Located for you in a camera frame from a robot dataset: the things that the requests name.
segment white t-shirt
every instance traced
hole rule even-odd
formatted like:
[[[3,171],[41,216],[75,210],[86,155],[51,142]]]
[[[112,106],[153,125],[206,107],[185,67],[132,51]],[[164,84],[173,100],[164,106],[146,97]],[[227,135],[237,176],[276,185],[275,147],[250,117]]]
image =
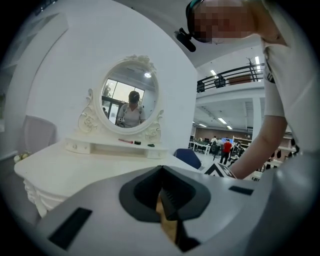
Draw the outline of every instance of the white t-shirt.
[[[118,118],[123,118],[124,128],[131,128],[140,125],[141,120],[146,119],[144,108],[138,105],[133,111],[129,104],[124,104],[119,110]]]
[[[262,40],[265,116],[285,117],[303,151],[320,149],[320,67],[306,35],[280,6],[263,1],[287,46]]]

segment blue chair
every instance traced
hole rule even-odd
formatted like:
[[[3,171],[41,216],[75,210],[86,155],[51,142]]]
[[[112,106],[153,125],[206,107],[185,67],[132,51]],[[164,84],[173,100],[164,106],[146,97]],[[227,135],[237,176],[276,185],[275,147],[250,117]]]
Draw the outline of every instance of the blue chair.
[[[193,168],[199,169],[201,162],[192,149],[178,148],[174,156]]]

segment column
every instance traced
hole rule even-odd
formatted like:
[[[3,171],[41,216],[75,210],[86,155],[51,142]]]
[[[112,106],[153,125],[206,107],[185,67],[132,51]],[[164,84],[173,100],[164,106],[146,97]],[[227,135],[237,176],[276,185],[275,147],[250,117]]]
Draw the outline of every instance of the column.
[[[261,103],[259,97],[253,97],[253,132],[252,132],[252,140],[254,140],[261,129]]]

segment gray device surface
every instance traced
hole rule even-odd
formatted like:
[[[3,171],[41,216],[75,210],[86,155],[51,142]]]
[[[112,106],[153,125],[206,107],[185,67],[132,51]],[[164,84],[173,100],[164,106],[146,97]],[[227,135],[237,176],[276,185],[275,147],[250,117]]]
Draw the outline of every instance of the gray device surface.
[[[319,164],[319,154],[298,155],[263,173],[259,182],[171,167],[206,186],[211,195],[200,217],[183,221],[187,235],[200,243],[187,252],[169,240],[160,223],[138,221],[120,203],[121,187],[153,168],[88,185],[49,212],[36,227],[34,239],[40,236],[50,255],[267,255],[311,209],[319,191]],[[253,193],[230,190],[232,186]],[[48,238],[78,208],[92,213],[70,246],[58,248]]]

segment black pants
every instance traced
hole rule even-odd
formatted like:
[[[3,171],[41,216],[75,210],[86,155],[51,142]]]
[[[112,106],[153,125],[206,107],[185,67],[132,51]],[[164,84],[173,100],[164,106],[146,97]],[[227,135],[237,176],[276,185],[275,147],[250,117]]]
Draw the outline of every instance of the black pants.
[[[221,158],[220,158],[220,164],[222,164],[222,161],[224,160],[224,165],[227,164],[227,161],[228,161],[228,158],[229,158],[229,152],[222,152],[221,153]]]

